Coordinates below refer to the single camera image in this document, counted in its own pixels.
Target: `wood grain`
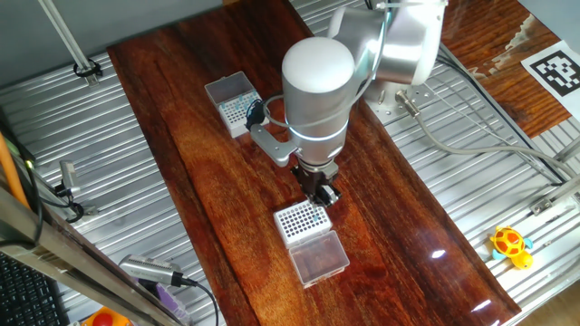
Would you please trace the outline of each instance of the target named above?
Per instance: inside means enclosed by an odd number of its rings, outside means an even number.
[[[517,0],[449,1],[442,41],[530,138],[570,118],[520,63],[560,40]]]
[[[263,97],[279,91],[285,52],[308,36],[286,1],[247,0],[109,48],[227,323],[490,325],[518,313],[364,103],[328,209],[351,264],[303,288],[272,217],[305,200],[295,161],[279,168],[249,135],[230,138],[204,85],[243,71]]]

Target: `gray cable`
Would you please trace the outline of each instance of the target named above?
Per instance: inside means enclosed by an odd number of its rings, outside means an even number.
[[[494,147],[480,148],[480,149],[455,149],[453,147],[447,146],[447,145],[443,144],[442,142],[438,141],[433,136],[433,134],[431,134],[431,132],[427,128],[427,125],[425,125],[425,122],[423,121],[423,118],[421,117],[421,115],[418,115],[417,117],[415,117],[415,120],[417,121],[417,123],[419,123],[419,126],[423,129],[423,132],[425,132],[425,136],[427,136],[427,138],[429,138],[435,144],[436,147],[438,147],[441,150],[445,150],[449,153],[459,154],[459,155],[475,155],[475,154],[497,152],[497,151],[520,152],[523,154],[529,154],[529,155],[535,156],[537,158],[545,159],[546,161],[552,163],[557,168],[564,171],[569,177],[576,176],[576,173],[571,168],[564,165],[562,162],[557,161],[556,159],[551,158],[548,155],[541,153],[541,152],[538,152],[537,150],[533,150],[533,149],[527,149],[527,148],[523,148],[523,147],[519,147],[519,146],[494,146]]]

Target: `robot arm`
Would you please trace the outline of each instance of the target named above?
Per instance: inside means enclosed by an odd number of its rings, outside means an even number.
[[[421,84],[429,77],[439,48],[444,5],[441,0],[421,0],[426,5],[411,1],[402,0],[392,13],[337,10],[329,37],[304,39],[283,60],[290,140],[277,142],[259,124],[250,128],[252,139],[279,166],[287,164],[291,153],[297,156],[293,173],[315,205],[330,206],[340,197],[332,185],[338,176],[334,158],[343,149],[350,106],[361,85],[373,77],[398,84]],[[389,14],[392,19],[385,19]]]

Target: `orange object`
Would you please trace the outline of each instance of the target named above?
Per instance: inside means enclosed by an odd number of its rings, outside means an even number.
[[[132,326],[132,322],[125,316],[112,311],[107,307],[100,308],[82,326]]]
[[[0,163],[6,173],[6,179],[8,180],[8,185],[10,186],[12,195],[16,197],[22,205],[30,209],[22,185],[20,184],[20,178],[16,172],[15,162],[12,160],[12,155],[10,155],[10,150],[8,150],[8,146],[6,146],[6,141],[4,140],[2,133],[0,133]]]

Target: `clear plastic container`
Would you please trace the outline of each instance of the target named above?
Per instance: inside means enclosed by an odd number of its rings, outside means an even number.
[[[335,231],[294,246],[289,252],[305,288],[344,271],[351,263]]]

